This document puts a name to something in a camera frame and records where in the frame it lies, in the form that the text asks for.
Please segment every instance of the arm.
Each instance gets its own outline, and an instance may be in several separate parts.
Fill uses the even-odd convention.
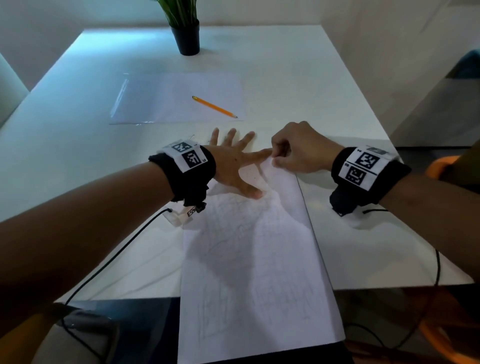
[[[241,194],[261,197],[238,170],[271,150],[243,153],[248,133],[232,146],[235,129],[209,146],[215,179]],[[62,296],[143,221],[173,198],[163,170],[147,162],[78,187],[0,223],[0,337]]]
[[[306,121],[289,123],[272,138],[273,164],[293,172],[331,170],[343,147]],[[480,195],[409,174],[380,201],[475,281],[480,280]]]

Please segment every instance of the potted plant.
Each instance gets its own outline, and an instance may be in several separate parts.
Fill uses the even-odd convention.
[[[157,0],[162,7],[168,24],[184,56],[200,52],[197,0]]]

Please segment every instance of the white paper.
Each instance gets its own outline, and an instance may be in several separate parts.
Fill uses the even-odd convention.
[[[211,186],[187,224],[180,300],[180,364],[329,344],[345,338],[295,175],[262,164],[243,179],[260,200]]]
[[[197,96],[237,119],[192,99]],[[126,75],[111,111],[112,124],[220,122],[245,120],[237,73],[161,73]]]

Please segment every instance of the qr code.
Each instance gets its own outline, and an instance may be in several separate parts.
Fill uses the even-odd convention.
[[[380,160],[379,157],[374,156],[370,153],[363,152],[360,158],[358,158],[355,163],[359,166],[365,167],[369,170]]]
[[[197,153],[195,153],[194,150],[187,153],[183,153],[181,156],[183,157],[185,162],[187,162],[190,168],[198,166],[199,164],[202,163],[202,161],[200,160],[200,158],[198,158],[198,155]]]
[[[366,175],[367,175],[367,172],[364,172],[364,171],[352,166],[348,170],[347,175],[345,176],[345,179],[347,181],[350,181],[350,182],[356,184],[357,186],[360,186]]]
[[[367,150],[370,150],[371,152],[380,154],[381,156],[382,156],[383,154],[387,154],[387,153],[388,153],[388,152],[385,152],[385,151],[382,150],[382,149],[378,149],[378,148],[375,148],[375,147],[373,147],[373,146],[371,146],[370,148],[367,148]]]
[[[181,143],[175,144],[174,146],[172,146],[172,148],[181,153],[192,148],[192,146],[188,145],[187,143],[181,142]]]

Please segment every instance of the yellow pencil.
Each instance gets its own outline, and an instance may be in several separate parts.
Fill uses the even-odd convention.
[[[219,108],[218,106],[214,105],[214,104],[211,104],[205,100],[202,100],[201,98],[197,97],[197,96],[192,96],[192,98],[196,101],[196,102],[200,102],[201,104],[204,104],[205,106],[208,106],[209,108],[213,109],[213,110],[217,110],[219,112],[221,112],[222,114],[225,114],[225,115],[228,115],[232,118],[236,118],[238,119],[238,116],[232,114],[230,111],[226,111],[222,108]]]

